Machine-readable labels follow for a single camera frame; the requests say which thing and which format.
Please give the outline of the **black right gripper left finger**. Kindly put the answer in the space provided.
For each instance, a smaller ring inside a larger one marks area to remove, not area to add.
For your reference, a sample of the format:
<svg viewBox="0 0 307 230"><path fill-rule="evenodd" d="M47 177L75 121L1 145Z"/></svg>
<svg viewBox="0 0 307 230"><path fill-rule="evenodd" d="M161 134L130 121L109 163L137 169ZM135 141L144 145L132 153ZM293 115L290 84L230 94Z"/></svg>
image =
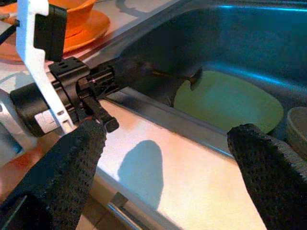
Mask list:
<svg viewBox="0 0 307 230"><path fill-rule="evenodd" d="M1 204L0 228L76 229L105 141L105 127L94 120L61 137Z"/></svg>

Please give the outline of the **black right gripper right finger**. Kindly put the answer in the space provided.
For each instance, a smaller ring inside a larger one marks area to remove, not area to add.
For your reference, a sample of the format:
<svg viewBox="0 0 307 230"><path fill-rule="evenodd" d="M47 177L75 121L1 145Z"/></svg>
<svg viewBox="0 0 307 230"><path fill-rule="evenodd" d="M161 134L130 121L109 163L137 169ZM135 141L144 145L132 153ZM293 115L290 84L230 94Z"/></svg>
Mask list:
<svg viewBox="0 0 307 230"><path fill-rule="evenodd" d="M247 192L268 230L307 228L307 162L253 124L227 133Z"/></svg>

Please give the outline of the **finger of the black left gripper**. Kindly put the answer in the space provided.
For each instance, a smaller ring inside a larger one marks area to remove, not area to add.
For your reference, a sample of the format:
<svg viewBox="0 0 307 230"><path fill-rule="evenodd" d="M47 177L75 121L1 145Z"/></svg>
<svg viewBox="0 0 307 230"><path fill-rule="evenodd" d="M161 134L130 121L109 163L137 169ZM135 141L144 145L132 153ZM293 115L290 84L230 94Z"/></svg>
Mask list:
<svg viewBox="0 0 307 230"><path fill-rule="evenodd" d="M148 61L138 57L117 57L112 60L116 84L130 87L169 107L174 106L175 95L184 82L179 76L164 73Z"/></svg>

